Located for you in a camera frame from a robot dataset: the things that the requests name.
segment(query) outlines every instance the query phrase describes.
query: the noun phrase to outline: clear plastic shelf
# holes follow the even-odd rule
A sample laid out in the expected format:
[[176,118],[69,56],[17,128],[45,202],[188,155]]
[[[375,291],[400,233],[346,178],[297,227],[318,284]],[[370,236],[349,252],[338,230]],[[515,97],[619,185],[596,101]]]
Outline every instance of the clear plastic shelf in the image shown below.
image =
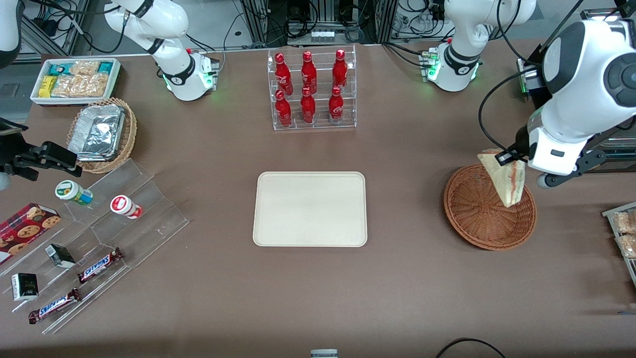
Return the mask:
[[[342,90],[343,119],[342,123],[334,125],[329,121],[329,98],[331,97],[331,89],[333,84],[333,76],[331,70],[336,61],[336,50],[345,50],[345,62],[347,63],[347,85]],[[303,114],[300,108],[300,99],[302,98],[301,89],[303,88],[300,70],[303,67],[303,48],[287,48],[271,50],[268,53],[267,75],[270,88],[270,102],[272,104],[272,123],[274,130],[283,129],[341,129],[347,127],[355,127],[357,125],[357,108],[356,108],[356,48],[354,46],[340,47],[312,47],[312,59],[317,70],[318,92],[314,94],[316,102],[316,114],[313,124],[306,124],[303,121]],[[273,57],[277,53],[285,56],[285,63],[291,71],[291,83],[294,87],[294,93],[287,97],[291,105],[291,127],[282,127],[276,116],[276,98],[275,93],[278,89],[276,82],[276,63]]]
[[[38,276],[39,297],[33,301],[16,302],[13,312],[24,316],[28,323],[29,312],[38,310],[57,298],[79,287],[82,301],[68,309],[52,313],[35,327],[42,333],[55,333],[92,301],[110,288],[123,275],[137,267],[173,235],[187,220],[174,203],[168,200],[152,182],[152,175],[132,159],[110,172],[89,188],[93,201],[88,206],[68,202],[58,211],[64,219],[57,232],[6,269],[2,276],[5,299],[13,299],[11,275],[35,273]],[[118,194],[129,196],[142,206],[144,213],[131,220],[110,210],[110,200]],[[69,269],[58,268],[48,258],[45,248],[51,243],[66,247],[76,261]],[[78,273],[119,247],[124,257],[104,272],[80,285]]]

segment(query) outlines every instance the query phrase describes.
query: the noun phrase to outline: red bottle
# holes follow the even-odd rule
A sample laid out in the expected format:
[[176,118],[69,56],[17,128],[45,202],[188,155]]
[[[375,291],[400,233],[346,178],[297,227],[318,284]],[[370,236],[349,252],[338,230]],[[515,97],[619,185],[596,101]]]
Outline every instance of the red bottle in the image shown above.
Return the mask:
[[274,59],[276,60],[276,82],[279,84],[279,89],[283,90],[286,96],[291,96],[294,93],[294,86],[291,85],[291,72],[285,63],[285,56],[279,52],[274,55]]
[[309,87],[311,94],[318,92],[316,65],[312,60],[312,53],[309,51],[303,52],[303,68],[300,73],[303,75],[303,86]]
[[333,86],[331,98],[329,98],[329,121],[331,124],[338,125],[342,123],[342,106],[344,104],[340,95],[340,86]]
[[336,63],[333,64],[333,85],[344,88],[347,86],[347,63],[345,50],[336,50]]
[[280,125],[282,127],[291,126],[291,106],[287,99],[285,99],[285,93],[281,90],[276,91],[276,114],[278,115]]
[[303,109],[303,120],[307,124],[313,124],[316,114],[316,101],[309,87],[303,87],[303,97],[300,99],[300,107]]

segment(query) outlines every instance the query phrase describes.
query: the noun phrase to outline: bottle cap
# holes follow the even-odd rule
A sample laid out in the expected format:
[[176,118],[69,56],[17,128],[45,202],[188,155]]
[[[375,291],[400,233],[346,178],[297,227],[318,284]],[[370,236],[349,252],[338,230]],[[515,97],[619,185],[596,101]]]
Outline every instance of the bottle cap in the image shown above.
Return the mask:
[[283,56],[283,54],[279,52],[274,55],[274,60],[277,64],[285,63],[285,56]]

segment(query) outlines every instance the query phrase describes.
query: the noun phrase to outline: round wicker basket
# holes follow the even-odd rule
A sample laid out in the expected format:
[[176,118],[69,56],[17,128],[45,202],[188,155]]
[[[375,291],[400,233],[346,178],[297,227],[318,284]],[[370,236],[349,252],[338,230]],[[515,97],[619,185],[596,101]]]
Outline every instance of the round wicker basket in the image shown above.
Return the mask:
[[444,210],[468,242],[487,250],[509,250],[532,234],[537,222],[534,198],[526,186],[519,203],[506,208],[481,164],[465,166],[449,179]]
[[[135,118],[135,113],[132,113],[132,110],[126,102],[117,98],[109,98],[91,103],[90,106],[107,106],[109,104],[116,104],[126,109],[126,118],[124,118],[123,123],[123,135],[121,136],[120,140],[119,154],[114,160],[110,162],[77,161],[77,164],[89,173],[104,174],[117,169],[126,160],[128,160],[128,158],[130,157],[130,153],[132,152],[132,147],[134,147],[135,145],[135,136],[137,135],[137,119]],[[75,124],[77,123],[79,116],[80,114],[78,113],[75,116],[73,124],[71,124],[71,130],[69,131],[69,134],[66,138],[66,145],[71,142],[71,137],[73,136],[73,132],[75,131]]]

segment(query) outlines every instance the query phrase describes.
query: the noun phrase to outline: table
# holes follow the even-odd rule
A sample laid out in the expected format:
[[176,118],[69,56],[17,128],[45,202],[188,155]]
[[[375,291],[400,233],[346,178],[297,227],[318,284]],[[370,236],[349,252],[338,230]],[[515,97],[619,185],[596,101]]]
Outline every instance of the table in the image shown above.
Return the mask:
[[[520,41],[529,53],[536,41]],[[428,48],[429,44],[415,45]],[[477,123],[485,93],[515,70],[493,41],[470,86],[446,93],[381,46],[357,46],[358,128],[272,130],[267,52],[227,55],[218,90],[176,100],[151,57],[120,57],[116,95],[139,121],[132,157],[191,224],[58,334],[42,336],[0,303],[3,357],[433,357],[461,336],[509,357],[624,357],[636,352],[636,291],[601,212],[633,201],[633,175],[586,175],[528,186],[532,237],[509,252],[466,243],[450,227],[442,190],[492,145]],[[66,141],[77,108],[33,106],[30,143]],[[513,82],[485,109],[510,143],[533,106]],[[361,248],[265,248],[252,242],[256,180],[264,171],[360,171],[368,242]],[[0,192],[0,216],[34,201],[57,207],[56,171]],[[99,176],[86,174],[85,186]],[[472,343],[447,357],[491,357]]]

